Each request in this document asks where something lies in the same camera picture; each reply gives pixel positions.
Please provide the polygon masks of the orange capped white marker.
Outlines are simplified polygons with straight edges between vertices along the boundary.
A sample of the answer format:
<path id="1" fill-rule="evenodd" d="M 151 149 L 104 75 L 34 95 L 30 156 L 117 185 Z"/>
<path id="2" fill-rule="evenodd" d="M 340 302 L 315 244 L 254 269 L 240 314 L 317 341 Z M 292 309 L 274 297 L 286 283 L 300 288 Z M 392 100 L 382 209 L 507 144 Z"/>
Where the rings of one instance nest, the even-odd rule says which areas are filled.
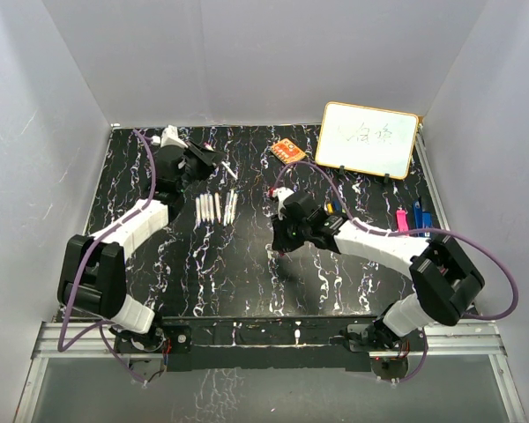
<path id="1" fill-rule="evenodd" d="M 214 193 L 214 204 L 215 204 L 215 216 L 219 223 L 221 223 L 222 213 L 221 213 L 221 204 L 220 204 L 220 193 Z"/>

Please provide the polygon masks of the dark green capped marker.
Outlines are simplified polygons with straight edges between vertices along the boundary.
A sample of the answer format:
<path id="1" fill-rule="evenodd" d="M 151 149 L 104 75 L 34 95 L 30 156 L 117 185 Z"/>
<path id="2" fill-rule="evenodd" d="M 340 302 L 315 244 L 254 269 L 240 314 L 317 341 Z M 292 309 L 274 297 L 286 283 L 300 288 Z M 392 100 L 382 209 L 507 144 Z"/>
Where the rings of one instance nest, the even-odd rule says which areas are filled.
<path id="1" fill-rule="evenodd" d="M 213 220 L 213 210 L 212 210 L 212 196 L 210 194 L 205 194 L 205 216 L 207 222 L 212 222 Z"/>

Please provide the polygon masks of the teal capped white marker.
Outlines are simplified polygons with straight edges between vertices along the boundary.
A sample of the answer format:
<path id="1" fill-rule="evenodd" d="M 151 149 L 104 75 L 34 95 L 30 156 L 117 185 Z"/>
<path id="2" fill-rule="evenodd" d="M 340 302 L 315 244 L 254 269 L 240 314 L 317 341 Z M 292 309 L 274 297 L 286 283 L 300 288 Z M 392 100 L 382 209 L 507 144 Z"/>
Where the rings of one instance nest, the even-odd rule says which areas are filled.
<path id="1" fill-rule="evenodd" d="M 215 220 L 215 211 L 214 211 L 214 202 L 213 202 L 212 194 L 207 195 L 207 207 L 208 207 L 209 221 L 213 223 Z"/>

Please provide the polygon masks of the light blue capped marker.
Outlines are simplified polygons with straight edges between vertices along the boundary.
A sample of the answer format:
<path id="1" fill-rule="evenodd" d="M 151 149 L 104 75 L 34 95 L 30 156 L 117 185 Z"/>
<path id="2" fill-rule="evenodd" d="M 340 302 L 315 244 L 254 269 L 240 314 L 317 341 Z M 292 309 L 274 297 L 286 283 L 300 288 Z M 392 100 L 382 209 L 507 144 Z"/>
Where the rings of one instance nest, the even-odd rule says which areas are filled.
<path id="1" fill-rule="evenodd" d="M 200 214 L 201 214 L 201 220 L 203 222 L 208 221 L 208 212 L 206 208 L 206 195 L 202 194 L 200 196 Z"/>

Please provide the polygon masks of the green capped white marker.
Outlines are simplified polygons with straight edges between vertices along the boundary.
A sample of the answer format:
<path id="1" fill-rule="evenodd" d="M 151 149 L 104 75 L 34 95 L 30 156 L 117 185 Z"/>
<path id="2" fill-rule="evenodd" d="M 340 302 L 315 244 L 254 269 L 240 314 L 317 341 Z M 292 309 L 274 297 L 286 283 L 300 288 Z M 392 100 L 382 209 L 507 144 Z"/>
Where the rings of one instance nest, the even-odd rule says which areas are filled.
<path id="1" fill-rule="evenodd" d="M 233 189 L 231 189 L 229 204 L 228 204 L 229 208 L 228 208 L 228 221 L 227 221 L 229 224 L 233 223 L 236 199 L 237 199 L 237 193 Z"/>

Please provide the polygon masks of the blue capped white marker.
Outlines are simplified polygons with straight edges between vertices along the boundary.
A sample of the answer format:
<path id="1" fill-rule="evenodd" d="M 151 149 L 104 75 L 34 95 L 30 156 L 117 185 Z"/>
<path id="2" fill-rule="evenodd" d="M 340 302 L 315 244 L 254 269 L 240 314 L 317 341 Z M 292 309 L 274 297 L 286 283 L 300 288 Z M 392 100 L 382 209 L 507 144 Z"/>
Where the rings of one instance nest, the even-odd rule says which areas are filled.
<path id="1" fill-rule="evenodd" d="M 196 198 L 196 222 L 197 226 L 199 226 L 202 223 L 202 204 L 201 204 L 201 198 Z"/>

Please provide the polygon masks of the dark blue capped marker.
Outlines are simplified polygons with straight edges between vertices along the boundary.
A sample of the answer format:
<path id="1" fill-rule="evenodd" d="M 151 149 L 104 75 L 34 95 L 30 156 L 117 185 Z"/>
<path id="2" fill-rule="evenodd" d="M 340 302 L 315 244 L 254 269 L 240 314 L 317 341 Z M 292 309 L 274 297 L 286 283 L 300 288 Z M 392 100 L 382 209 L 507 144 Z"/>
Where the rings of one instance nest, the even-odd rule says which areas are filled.
<path id="1" fill-rule="evenodd" d="M 224 205 L 224 216 L 223 216 L 223 225 L 227 226 L 230 221 L 230 214 L 231 214 L 231 203 L 233 199 L 234 192 L 232 190 L 229 190 L 226 194 L 226 202 Z"/>

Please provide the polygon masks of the purple capped white marker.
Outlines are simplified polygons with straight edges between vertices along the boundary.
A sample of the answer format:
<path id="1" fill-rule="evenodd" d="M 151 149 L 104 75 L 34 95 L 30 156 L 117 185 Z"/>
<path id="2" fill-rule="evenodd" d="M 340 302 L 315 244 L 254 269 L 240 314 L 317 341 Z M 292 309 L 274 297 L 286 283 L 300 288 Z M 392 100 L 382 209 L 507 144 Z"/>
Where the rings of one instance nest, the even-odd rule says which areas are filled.
<path id="1" fill-rule="evenodd" d="M 231 167 L 228 165 L 228 163 L 226 161 L 221 161 L 221 165 L 234 178 L 234 180 L 238 180 L 237 174 L 231 169 Z"/>

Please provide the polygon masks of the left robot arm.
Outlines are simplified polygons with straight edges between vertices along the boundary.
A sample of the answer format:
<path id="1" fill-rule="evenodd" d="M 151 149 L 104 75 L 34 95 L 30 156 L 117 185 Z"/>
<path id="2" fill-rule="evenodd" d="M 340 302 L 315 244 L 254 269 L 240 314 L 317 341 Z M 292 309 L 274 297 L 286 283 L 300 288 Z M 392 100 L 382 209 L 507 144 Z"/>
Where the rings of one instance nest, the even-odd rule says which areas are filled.
<path id="1" fill-rule="evenodd" d="M 165 331 L 156 313 L 127 292 L 126 261 L 145 241 L 178 216 L 184 191 L 208 179 L 225 159 L 223 152 L 190 141 L 147 153 L 152 180 L 146 197 L 121 218 L 66 246 L 57 299 L 65 314 L 73 309 L 96 315 L 133 338 L 147 352 L 159 349 Z"/>

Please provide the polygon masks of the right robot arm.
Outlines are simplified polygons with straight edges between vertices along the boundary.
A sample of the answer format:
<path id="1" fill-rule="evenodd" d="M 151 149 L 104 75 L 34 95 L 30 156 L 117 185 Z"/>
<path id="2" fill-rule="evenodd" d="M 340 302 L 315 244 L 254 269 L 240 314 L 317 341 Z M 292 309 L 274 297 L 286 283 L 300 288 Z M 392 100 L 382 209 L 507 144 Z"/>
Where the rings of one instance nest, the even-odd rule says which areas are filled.
<path id="1" fill-rule="evenodd" d="M 313 244 L 317 249 L 357 256 L 408 277 L 414 293 L 395 301 L 363 330 L 344 329 L 347 349 L 364 346 L 393 350 L 407 335 L 432 323 L 454 326 L 485 285 L 484 278 L 449 235 L 433 239 L 383 235 L 360 229 L 343 214 L 329 214 L 305 191 L 271 189 L 278 204 L 272 216 L 273 250 L 286 254 Z"/>

